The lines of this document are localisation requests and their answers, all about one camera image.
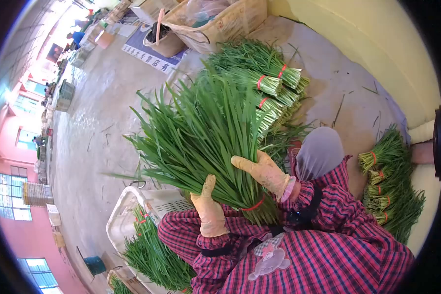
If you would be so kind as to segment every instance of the blue bucket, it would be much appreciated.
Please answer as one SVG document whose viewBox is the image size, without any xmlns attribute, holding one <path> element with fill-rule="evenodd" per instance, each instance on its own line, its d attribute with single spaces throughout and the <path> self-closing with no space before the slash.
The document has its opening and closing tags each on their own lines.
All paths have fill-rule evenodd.
<svg viewBox="0 0 441 294">
<path fill-rule="evenodd" d="M 85 257 L 83 261 L 85 261 L 86 267 L 88 267 L 93 276 L 106 271 L 106 267 L 99 256 Z"/>
</svg>

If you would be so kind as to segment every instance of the yellow rubber glove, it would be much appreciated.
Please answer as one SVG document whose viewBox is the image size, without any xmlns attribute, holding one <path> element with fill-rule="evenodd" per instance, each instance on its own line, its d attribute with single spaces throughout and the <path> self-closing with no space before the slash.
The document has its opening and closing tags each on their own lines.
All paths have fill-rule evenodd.
<svg viewBox="0 0 441 294">
<path fill-rule="evenodd" d="M 257 150 L 256 157 L 258 163 L 236 155 L 232 156 L 230 162 L 236 168 L 251 174 L 260 185 L 273 192 L 276 200 L 279 201 L 288 185 L 289 175 L 283 173 L 281 168 L 263 151 Z"/>
<path fill-rule="evenodd" d="M 218 237 L 229 233 L 225 227 L 224 211 L 211 197 L 215 185 L 215 175 L 208 174 L 201 195 L 191 193 L 191 201 L 201 218 L 201 235 L 204 237 Z"/>
</svg>

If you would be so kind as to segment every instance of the red plaid shirt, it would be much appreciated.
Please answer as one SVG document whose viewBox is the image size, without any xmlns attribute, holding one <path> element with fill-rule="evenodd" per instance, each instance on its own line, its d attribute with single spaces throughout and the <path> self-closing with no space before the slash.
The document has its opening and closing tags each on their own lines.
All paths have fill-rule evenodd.
<svg viewBox="0 0 441 294">
<path fill-rule="evenodd" d="M 278 249 L 285 252 L 284 266 L 249 279 L 262 261 L 253 248 L 271 237 L 267 226 L 250 224 L 241 212 L 223 206 L 230 234 L 215 238 L 200 235 L 200 219 L 195 210 L 165 215 L 159 225 L 159 238 L 197 273 L 191 281 L 193 293 L 388 293 L 409 270 L 414 257 L 376 219 L 365 212 L 348 190 L 346 156 L 328 174 L 312 182 L 301 181 L 294 203 L 278 204 L 284 212 L 308 206 L 313 185 L 323 197 L 312 219 L 313 230 L 286 228 Z M 201 249 L 232 246 L 227 255 L 207 257 Z"/>
</svg>

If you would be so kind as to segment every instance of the blue shirt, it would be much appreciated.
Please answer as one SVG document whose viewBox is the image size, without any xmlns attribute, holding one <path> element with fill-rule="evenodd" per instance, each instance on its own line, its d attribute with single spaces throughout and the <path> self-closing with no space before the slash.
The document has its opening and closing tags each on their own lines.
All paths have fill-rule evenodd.
<svg viewBox="0 0 441 294">
<path fill-rule="evenodd" d="M 80 48 L 80 41 L 82 41 L 83 36 L 85 36 L 84 32 L 74 32 L 72 34 L 72 38 L 74 39 L 74 42 L 76 44 L 76 48 L 79 49 Z"/>
</svg>

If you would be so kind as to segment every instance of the cartoon patch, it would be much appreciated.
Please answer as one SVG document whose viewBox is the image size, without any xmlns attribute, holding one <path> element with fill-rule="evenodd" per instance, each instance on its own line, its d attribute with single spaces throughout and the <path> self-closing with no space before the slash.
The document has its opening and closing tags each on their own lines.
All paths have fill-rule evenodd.
<svg viewBox="0 0 441 294">
<path fill-rule="evenodd" d="M 285 258 L 286 252 L 278 248 L 283 238 L 284 233 L 281 233 L 255 247 L 253 253 L 263 258 L 256 264 L 255 271 L 248 275 L 250 281 L 256 280 L 259 276 L 270 274 L 278 268 L 283 270 L 290 266 L 291 261 Z"/>
</svg>

